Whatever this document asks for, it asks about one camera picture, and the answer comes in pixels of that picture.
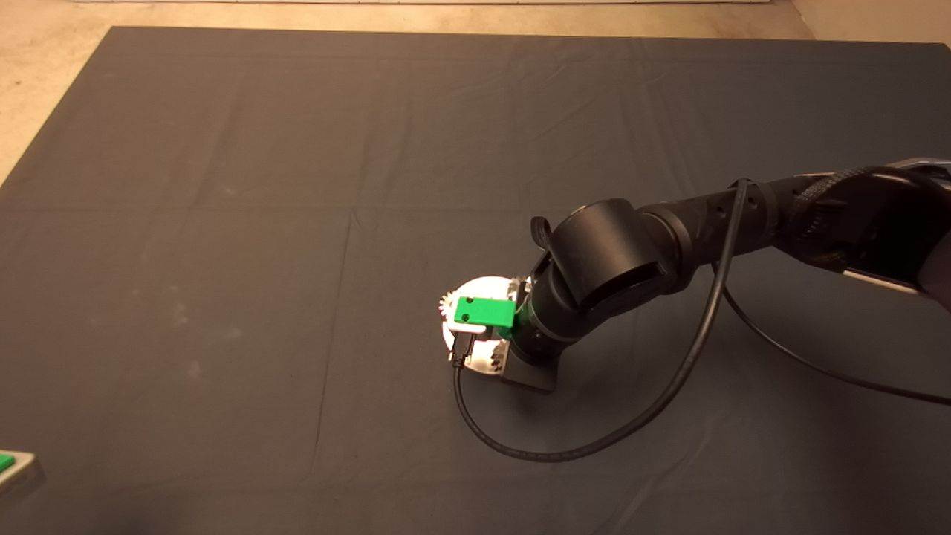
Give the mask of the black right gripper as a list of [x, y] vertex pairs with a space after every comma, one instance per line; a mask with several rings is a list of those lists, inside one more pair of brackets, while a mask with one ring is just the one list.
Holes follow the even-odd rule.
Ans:
[[530, 361], [517, 348], [511, 346], [507, 349], [499, 378], [507, 385], [549, 394], [556, 390], [558, 370], [558, 355]]

